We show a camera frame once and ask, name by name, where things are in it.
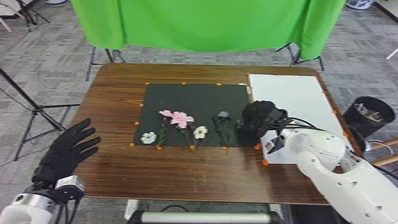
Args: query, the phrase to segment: white paper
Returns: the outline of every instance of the white paper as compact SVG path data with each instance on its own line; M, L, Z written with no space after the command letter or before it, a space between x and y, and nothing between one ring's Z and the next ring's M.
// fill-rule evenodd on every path
M251 100L271 101L276 108L287 111L287 116L299 118L328 131L349 146L315 77L250 74L248 80ZM273 138L275 132L267 132L260 138L264 159L269 164L296 164L296 155L285 147L266 154L266 145Z

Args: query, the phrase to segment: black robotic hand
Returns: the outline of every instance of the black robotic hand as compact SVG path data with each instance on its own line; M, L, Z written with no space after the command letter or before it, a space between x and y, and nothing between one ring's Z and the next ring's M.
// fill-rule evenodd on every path
M243 130L262 137L266 131L275 130L273 126L285 121L287 112L276 109L269 101L255 101L243 108L241 118Z
M100 138L88 141L83 139L95 133L95 129L86 129L90 119L86 118L61 133L52 141L49 150L40 159L38 167L33 171L31 182L52 186L58 179L72 175L77 164L97 152L95 144Z

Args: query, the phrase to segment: tripod stand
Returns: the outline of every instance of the tripod stand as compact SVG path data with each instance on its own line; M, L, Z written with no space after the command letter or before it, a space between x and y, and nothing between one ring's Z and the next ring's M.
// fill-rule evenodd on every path
M26 130L24 130L24 133L22 133L22 138L20 138L20 142L19 142L19 146L17 146L17 151L15 151L15 155L13 155L13 161L17 160L19 158L19 153L20 153L20 148L22 148L22 145L26 142L29 142L33 139L40 138L44 135L47 135L51 132L54 131L63 131L65 128L61 126L61 122L63 122L63 119L65 119L65 115L68 113L68 110L70 110L70 107L76 107L79 104L63 104L63 105L47 105L47 106L42 106L38 105L29 96L26 95L20 87L17 86L13 80L10 79L4 71L1 70L0 68L0 75L4 79L4 81L8 82L15 92L19 93L22 99L26 100L29 106L31 106L31 109L29 112L31 112L31 115L29 115L29 120L28 120L28 126L26 126ZM65 111L63 111L63 114L61 114L61 118L60 118L60 122L52 119L52 117L49 116L49 114L45 113L44 109L47 108L61 108L65 107ZM28 133L29 133L29 129L31 129L31 124L33 124L33 119L35 119L35 116L40 115L44 120L47 121L49 125L52 126L52 129L49 129L45 132L42 132L40 134L36 134L35 136L28 137Z
M31 10L31 12L35 13L35 16L40 17L40 19L45 21L45 23L49 23L45 17L38 14L38 12L28 8L26 3L20 0L15 0L19 7L20 7L20 14L24 15L24 21L26 21L26 28L28 28L28 32L29 30L29 24L35 26L36 25L36 21L33 20L31 14L28 12L28 10Z

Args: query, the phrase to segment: black mat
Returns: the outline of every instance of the black mat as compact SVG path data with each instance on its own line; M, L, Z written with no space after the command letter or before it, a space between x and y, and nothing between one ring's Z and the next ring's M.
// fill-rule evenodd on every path
M143 145L140 141L141 134L159 133L163 116L157 111L170 110L184 112L195 118L195 126L207 127L207 135L200 147L218 147L219 137L214 131L211 116L219 111L230 115L230 139L228 146L253 146L255 138L237 136L234 131L235 120L244 105L248 104L246 87L243 85L180 85L180 84L150 84L145 89L143 108L140 113L140 124L134 133L134 144ZM166 128L164 146L186 146L186 138L177 132L173 125Z

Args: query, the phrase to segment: white flower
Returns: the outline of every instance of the white flower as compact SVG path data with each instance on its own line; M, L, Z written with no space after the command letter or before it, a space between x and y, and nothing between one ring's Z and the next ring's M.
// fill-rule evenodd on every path
M143 133L140 137L140 141L145 145L152 144L152 142L156 141L156 134L152 132Z
M207 133L205 126L196 127L193 131L195 139L203 139L205 133Z

